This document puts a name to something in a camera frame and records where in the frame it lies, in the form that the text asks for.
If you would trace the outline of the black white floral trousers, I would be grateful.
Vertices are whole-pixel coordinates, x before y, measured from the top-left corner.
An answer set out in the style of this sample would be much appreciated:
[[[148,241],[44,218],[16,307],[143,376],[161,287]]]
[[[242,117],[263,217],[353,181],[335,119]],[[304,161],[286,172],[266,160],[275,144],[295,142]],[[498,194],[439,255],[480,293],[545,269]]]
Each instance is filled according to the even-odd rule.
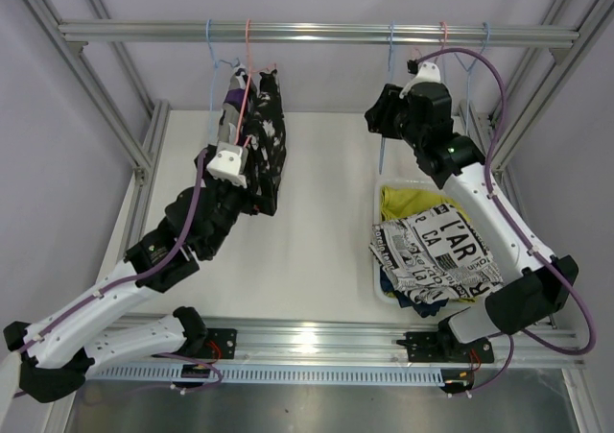
[[[247,142],[247,190],[267,198],[269,214],[277,210],[278,192],[287,156],[286,125],[278,72],[261,72],[259,90],[242,127]]]

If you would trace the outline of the pink wire hanger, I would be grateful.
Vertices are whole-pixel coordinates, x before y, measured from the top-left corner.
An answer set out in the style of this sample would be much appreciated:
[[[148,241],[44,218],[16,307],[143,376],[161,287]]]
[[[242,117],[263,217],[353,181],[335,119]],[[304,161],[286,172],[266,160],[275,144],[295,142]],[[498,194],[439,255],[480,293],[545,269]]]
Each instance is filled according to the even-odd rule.
[[[248,74],[248,79],[246,81],[244,95],[243,95],[241,107],[239,110],[239,119],[237,122],[236,133],[234,136],[234,145],[240,144],[241,129],[242,129],[244,117],[246,114],[249,89],[251,86],[251,77],[254,73],[256,73],[256,70],[254,69],[254,65],[253,65],[253,56],[251,53],[251,46],[250,46],[250,28],[251,28],[251,19],[249,18],[246,21],[246,26],[245,26],[245,45],[246,45],[246,57],[247,57],[247,63],[248,63],[246,73]]]
[[[439,42],[439,50],[442,50],[445,48],[446,44],[447,44],[447,39],[448,39],[448,26],[447,23],[445,21],[440,21],[439,22],[439,29],[440,29],[440,38],[438,40]],[[440,71],[440,75],[441,75],[441,79],[444,80],[446,78],[446,69],[445,69],[445,59],[443,56],[437,56],[433,59],[430,59],[430,62],[434,63]]]

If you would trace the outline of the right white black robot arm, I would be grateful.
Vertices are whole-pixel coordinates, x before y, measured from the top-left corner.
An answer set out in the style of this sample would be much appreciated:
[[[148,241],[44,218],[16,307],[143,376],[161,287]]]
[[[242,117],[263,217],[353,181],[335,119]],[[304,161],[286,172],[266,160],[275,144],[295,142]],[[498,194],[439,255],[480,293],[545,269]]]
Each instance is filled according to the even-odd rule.
[[[454,361],[476,340],[525,331],[559,311],[578,295],[573,284],[579,267],[572,256],[558,256],[543,244],[497,192],[484,154],[454,131],[451,110],[441,82],[385,84],[365,119],[370,132],[413,149],[419,169],[468,213],[503,277],[503,288],[482,304],[441,323],[437,351]]]

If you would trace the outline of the white newspaper print trousers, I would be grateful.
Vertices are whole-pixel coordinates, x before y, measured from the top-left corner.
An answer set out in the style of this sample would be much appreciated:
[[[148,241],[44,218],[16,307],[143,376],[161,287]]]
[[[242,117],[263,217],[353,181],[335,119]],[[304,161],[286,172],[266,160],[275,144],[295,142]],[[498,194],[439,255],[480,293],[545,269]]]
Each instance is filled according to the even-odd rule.
[[[369,248],[392,290],[414,303],[473,301],[503,287],[489,248],[451,204],[375,224]]]

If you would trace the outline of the navy blue trousers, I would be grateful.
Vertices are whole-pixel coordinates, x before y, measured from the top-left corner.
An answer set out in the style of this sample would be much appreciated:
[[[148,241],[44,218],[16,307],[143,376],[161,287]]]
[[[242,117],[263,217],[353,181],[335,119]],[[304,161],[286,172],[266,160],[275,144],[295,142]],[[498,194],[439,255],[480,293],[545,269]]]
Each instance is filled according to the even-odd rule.
[[[413,301],[393,288],[390,279],[382,268],[379,268],[379,284],[381,291],[386,297],[396,300],[401,308],[411,307],[420,318],[434,317],[441,308],[448,304],[448,300],[435,301],[433,303]]]

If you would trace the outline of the yellow-green trousers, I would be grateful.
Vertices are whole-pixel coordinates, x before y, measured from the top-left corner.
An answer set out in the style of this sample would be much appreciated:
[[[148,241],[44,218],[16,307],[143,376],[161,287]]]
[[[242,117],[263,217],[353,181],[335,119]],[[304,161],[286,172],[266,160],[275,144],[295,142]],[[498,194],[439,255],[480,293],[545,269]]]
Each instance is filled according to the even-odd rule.
[[[375,289],[420,316],[450,301],[472,303],[493,282],[491,256],[454,200],[415,188],[380,188],[369,249]]]

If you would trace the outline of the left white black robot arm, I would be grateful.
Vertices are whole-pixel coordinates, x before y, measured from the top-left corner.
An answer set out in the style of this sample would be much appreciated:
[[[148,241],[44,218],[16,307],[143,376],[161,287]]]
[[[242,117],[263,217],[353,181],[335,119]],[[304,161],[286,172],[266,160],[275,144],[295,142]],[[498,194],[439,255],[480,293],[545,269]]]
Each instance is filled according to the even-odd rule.
[[[160,297],[195,274],[219,251],[240,214],[273,215],[277,198],[228,182],[183,190],[158,226],[128,249],[111,273],[61,311],[3,331],[10,351],[1,370],[5,400],[40,403],[66,397],[109,366],[144,356],[195,357],[209,344],[199,312],[181,306],[145,325],[118,332],[108,326],[135,306]]]

